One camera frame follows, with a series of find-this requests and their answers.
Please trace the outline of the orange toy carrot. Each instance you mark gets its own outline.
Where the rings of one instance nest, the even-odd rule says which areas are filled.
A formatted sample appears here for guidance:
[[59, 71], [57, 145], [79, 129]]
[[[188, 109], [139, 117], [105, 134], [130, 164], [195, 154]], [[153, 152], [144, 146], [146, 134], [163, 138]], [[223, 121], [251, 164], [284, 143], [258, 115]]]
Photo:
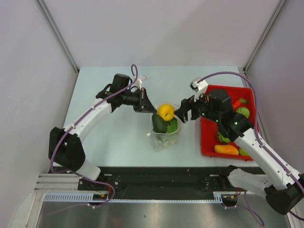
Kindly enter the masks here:
[[233, 110], [237, 110], [242, 104], [246, 104], [246, 103], [247, 103], [246, 99], [239, 98], [232, 104]]

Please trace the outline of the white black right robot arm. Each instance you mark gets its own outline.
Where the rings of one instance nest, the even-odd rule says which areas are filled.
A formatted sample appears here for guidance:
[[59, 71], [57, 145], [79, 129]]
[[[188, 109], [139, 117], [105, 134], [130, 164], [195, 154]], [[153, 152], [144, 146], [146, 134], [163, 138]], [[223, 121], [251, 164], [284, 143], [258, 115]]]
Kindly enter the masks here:
[[233, 110], [231, 97], [224, 89], [215, 89], [198, 99], [183, 99], [174, 112], [183, 122], [203, 117], [217, 124], [218, 131], [244, 149], [266, 174], [265, 178], [228, 166], [219, 178], [223, 190], [238, 187], [264, 199], [279, 214], [287, 214], [304, 197], [304, 176], [286, 162], [262, 139], [244, 115]]

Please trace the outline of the green toy leafy vegetable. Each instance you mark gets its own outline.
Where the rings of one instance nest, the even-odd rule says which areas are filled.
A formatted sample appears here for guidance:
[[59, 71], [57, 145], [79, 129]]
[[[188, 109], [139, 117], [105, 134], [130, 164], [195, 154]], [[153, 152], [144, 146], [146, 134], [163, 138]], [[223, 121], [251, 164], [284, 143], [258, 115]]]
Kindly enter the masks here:
[[173, 133], [178, 129], [178, 120], [174, 117], [170, 121], [166, 122], [167, 130], [166, 133]]

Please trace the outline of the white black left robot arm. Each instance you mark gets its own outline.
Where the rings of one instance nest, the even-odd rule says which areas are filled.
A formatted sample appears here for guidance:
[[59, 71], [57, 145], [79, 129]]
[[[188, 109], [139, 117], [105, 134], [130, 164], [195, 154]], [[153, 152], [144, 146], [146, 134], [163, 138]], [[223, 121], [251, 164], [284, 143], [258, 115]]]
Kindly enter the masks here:
[[54, 127], [50, 132], [48, 157], [68, 171], [88, 178], [88, 184], [95, 190], [101, 189], [105, 178], [101, 169], [86, 159], [83, 142], [96, 125], [121, 105], [130, 105], [137, 113], [157, 112], [150, 102], [142, 82], [145, 75], [131, 79], [116, 74], [96, 96], [91, 106], [75, 121], [64, 128]]

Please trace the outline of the clear polka-dot zip bag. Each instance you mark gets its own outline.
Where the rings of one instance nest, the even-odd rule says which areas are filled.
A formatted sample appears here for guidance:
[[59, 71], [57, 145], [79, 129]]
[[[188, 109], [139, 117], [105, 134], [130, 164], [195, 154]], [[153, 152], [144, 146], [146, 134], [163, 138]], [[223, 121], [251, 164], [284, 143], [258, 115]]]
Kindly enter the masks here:
[[156, 106], [157, 113], [150, 117], [150, 131], [147, 133], [157, 150], [175, 144], [183, 123], [174, 114], [179, 108], [177, 104], [160, 103]]

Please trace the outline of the dark green toy avocado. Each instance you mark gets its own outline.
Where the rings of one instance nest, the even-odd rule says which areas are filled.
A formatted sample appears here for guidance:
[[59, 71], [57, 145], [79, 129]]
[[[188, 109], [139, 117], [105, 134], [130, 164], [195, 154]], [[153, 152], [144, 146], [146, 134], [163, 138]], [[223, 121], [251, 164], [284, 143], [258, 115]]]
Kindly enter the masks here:
[[158, 114], [152, 115], [153, 131], [156, 133], [166, 133], [167, 122], [164, 121]]

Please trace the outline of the yellow toy bell pepper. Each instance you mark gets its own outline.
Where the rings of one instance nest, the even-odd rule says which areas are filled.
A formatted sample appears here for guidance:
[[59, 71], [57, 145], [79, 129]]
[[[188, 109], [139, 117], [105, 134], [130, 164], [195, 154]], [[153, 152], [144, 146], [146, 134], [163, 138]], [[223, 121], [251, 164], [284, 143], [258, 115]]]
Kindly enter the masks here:
[[171, 104], [162, 104], [159, 106], [157, 114], [164, 120], [170, 121], [174, 118], [175, 108]]

